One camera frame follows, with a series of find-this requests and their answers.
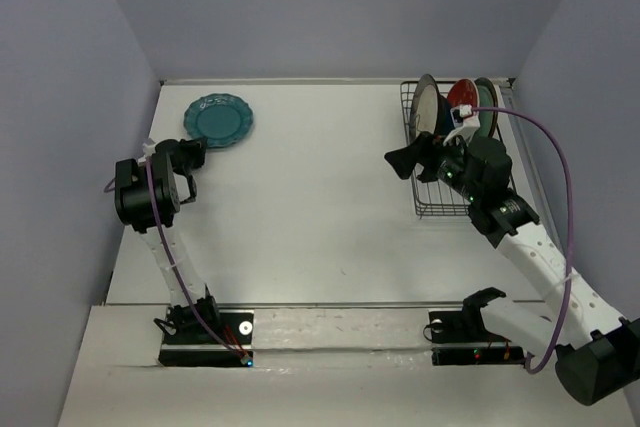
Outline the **navy leaf shaped dish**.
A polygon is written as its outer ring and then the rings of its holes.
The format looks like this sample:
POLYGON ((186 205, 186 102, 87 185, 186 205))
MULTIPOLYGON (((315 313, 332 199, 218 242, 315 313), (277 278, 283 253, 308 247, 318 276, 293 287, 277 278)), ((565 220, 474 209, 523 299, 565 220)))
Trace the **navy leaf shaped dish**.
POLYGON ((440 137, 446 137, 456 128, 454 116, 451 113, 452 106, 450 102, 442 94, 437 96, 437 116, 434 134, 440 137))

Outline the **silver rimmed cream plate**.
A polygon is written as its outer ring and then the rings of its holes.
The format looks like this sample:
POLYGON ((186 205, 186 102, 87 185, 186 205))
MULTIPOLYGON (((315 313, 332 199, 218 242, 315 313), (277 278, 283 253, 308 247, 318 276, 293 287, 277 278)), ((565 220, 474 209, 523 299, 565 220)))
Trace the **silver rimmed cream plate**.
POLYGON ((424 74, 418 81, 411 101, 409 136, 415 140, 421 133, 434 134, 440 125, 440 92, 434 77, 424 74))

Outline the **teal scalloped plate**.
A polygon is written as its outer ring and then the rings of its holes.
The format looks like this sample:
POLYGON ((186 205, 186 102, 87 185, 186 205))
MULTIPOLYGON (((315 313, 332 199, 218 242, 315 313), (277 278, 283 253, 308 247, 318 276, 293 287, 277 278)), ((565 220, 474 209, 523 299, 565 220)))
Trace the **teal scalloped plate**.
POLYGON ((208 150, 229 148, 251 132, 254 113, 241 97, 213 93, 193 101, 183 115, 183 127, 192 139, 203 139, 208 150))

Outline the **red teal floral plate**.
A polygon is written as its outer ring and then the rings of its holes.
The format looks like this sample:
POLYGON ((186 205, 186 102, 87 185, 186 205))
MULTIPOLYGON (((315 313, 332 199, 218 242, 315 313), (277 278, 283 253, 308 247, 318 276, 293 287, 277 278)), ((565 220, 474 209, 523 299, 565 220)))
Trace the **red teal floral plate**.
POLYGON ((472 108, 478 106, 479 93, 475 82, 468 78, 458 80, 449 90, 446 96, 449 106, 449 118, 454 121, 454 107, 460 105, 470 105, 472 108))

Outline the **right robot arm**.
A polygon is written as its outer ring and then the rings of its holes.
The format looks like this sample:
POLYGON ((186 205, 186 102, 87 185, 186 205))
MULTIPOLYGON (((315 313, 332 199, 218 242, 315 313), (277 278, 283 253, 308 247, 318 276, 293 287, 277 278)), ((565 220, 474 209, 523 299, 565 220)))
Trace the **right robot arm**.
POLYGON ((509 260, 552 313, 545 320, 515 306, 496 288, 467 297, 462 331, 489 333, 518 344, 530 356, 556 356, 565 391, 591 406, 639 378, 639 323, 608 304, 551 240, 538 214, 509 185, 512 159, 503 143, 479 137, 447 143, 428 133, 385 154, 401 179, 422 166, 422 182, 441 181, 468 203, 475 229, 509 260))

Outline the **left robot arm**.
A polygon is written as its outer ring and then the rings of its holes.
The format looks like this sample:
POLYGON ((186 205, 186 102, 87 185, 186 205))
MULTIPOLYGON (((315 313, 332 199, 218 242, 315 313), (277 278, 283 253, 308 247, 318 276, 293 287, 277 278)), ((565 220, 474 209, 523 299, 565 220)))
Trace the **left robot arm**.
POLYGON ((175 217, 197 197, 194 172, 204 166, 206 139, 167 139, 146 149, 147 156, 115 164, 114 204, 151 251, 169 291, 166 317, 154 324, 180 343, 197 339, 222 343, 222 319, 214 296, 197 273, 175 217))

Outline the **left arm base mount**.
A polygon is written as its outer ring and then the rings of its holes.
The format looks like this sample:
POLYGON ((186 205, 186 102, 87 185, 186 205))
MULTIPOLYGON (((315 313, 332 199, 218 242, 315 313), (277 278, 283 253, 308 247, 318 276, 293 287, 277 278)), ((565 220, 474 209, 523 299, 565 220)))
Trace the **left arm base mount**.
POLYGON ((158 362, 164 367, 252 368, 254 311, 223 309, 220 315, 221 326, 212 330, 222 343, 198 321, 177 332, 169 323, 169 315, 156 318, 154 324, 162 332, 158 362))

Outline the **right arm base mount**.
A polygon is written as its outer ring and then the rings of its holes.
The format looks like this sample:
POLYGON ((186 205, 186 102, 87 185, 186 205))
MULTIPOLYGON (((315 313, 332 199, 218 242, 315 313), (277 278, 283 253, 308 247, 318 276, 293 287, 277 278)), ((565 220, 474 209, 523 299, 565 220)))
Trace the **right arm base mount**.
POLYGON ((523 365, 523 349, 488 331, 481 316, 485 307, 505 298, 504 292, 489 287, 466 297, 457 310, 430 311, 422 333, 431 345, 432 364, 436 367, 523 365))

